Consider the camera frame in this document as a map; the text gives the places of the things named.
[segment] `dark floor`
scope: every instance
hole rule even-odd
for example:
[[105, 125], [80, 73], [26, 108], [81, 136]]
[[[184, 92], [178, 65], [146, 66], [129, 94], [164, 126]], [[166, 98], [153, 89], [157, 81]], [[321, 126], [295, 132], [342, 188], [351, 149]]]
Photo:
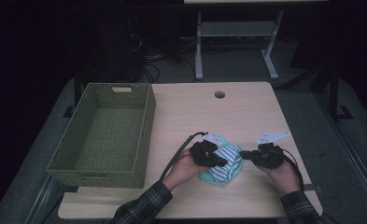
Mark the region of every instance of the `dark floor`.
[[[262, 61], [260, 48], [264, 42], [250, 42], [244, 48], [229, 48], [218, 53], [204, 54], [203, 82], [267, 81], [281, 85], [300, 75], [304, 70], [289, 68], [295, 50], [294, 41], [276, 43], [272, 58], [280, 75], [271, 80]], [[157, 83], [192, 82], [193, 53], [182, 54], [185, 61], [159, 60], [150, 62], [160, 70]], [[156, 70], [147, 66], [156, 77]], [[351, 87], [340, 82], [339, 105], [346, 105], [353, 119], [336, 123], [325, 110], [327, 90], [314, 94], [309, 90], [313, 78], [284, 91], [275, 91], [290, 130], [301, 152], [303, 162], [318, 187], [318, 197], [326, 215], [338, 223], [367, 223], [367, 188], [359, 175], [355, 162], [349, 156], [343, 130], [349, 144], [356, 149], [367, 169], [367, 112], [361, 106]], [[140, 82], [148, 82], [142, 76]], [[19, 173], [0, 203], [0, 223], [40, 223], [51, 211], [44, 223], [105, 223], [105, 220], [62, 220], [58, 218], [58, 200], [64, 191], [71, 190], [58, 181], [48, 179], [45, 172], [49, 159], [69, 121], [63, 118], [67, 107], [74, 104], [73, 82], [69, 82], [55, 104], [47, 122], [38, 135]], [[51, 187], [43, 189], [49, 181]], [[225, 223], [274, 223], [262, 220], [236, 220]], [[175, 223], [160, 220], [158, 223]]]

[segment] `rectangular storage basket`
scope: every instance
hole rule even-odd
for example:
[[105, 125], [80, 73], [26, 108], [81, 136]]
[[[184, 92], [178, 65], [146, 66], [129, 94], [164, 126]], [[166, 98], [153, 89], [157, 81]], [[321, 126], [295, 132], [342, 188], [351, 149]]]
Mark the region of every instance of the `rectangular storage basket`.
[[90, 83], [47, 171], [67, 186], [143, 188], [155, 105], [150, 84]]

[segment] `sleeve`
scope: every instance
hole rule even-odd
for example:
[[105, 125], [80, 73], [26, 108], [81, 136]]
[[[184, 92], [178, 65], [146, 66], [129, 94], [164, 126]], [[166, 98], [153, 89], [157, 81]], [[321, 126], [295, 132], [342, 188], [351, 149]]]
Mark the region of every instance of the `sleeve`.
[[120, 206], [109, 224], [150, 223], [172, 197], [171, 191], [158, 181], [138, 199]]
[[283, 207], [290, 223], [312, 224], [321, 223], [319, 214], [301, 190], [289, 193], [281, 198]]

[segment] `floor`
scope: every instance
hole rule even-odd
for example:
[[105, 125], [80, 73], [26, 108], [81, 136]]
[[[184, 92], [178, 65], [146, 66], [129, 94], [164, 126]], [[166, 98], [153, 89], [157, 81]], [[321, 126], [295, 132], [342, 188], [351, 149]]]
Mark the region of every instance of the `floor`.
[[[209, 46], [214, 46], [212, 41], [209, 40]], [[267, 39], [251, 39], [245, 45], [235, 45], [223, 40], [224, 44], [218, 44], [217, 48], [205, 50], [202, 82], [267, 81], [276, 87], [304, 72], [289, 68], [296, 42], [281, 40], [275, 44], [272, 53], [280, 78], [271, 80], [260, 53], [266, 42]], [[156, 50], [151, 53], [153, 59], [157, 55]], [[186, 49], [181, 58], [183, 60], [162, 58], [148, 61], [151, 64], [146, 65], [148, 75], [143, 75], [139, 82], [155, 81], [155, 78], [156, 83], [192, 82], [192, 49]], [[367, 171], [367, 112], [352, 88], [340, 81], [339, 105], [345, 105], [354, 118], [334, 122], [327, 112], [328, 91], [314, 94], [309, 89], [312, 81], [310, 77], [288, 90], [275, 91], [275, 95], [310, 178], [317, 187], [325, 219], [329, 223], [367, 223], [367, 187], [364, 184], [367, 179], [360, 173], [360, 164], [351, 156], [356, 153]], [[58, 202], [64, 192], [75, 189], [49, 177], [45, 170], [69, 121], [64, 118], [64, 113], [73, 104], [73, 81], [70, 81], [0, 203], [0, 223], [107, 223], [107, 220], [63, 220], [57, 215]]]

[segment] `person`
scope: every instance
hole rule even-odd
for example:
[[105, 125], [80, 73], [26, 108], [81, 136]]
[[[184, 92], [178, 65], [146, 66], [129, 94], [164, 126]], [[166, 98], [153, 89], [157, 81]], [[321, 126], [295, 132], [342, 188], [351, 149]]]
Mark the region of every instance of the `person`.
[[[284, 161], [276, 169], [257, 167], [270, 176], [276, 189], [282, 195], [280, 200], [290, 223], [320, 223], [314, 206], [300, 190], [298, 178], [290, 164]], [[187, 149], [183, 150], [180, 159], [174, 164], [168, 175], [163, 180], [154, 183], [138, 199], [120, 206], [109, 224], [150, 223], [172, 200], [172, 191], [177, 186], [208, 169], [208, 167], [195, 164], [190, 152]]]

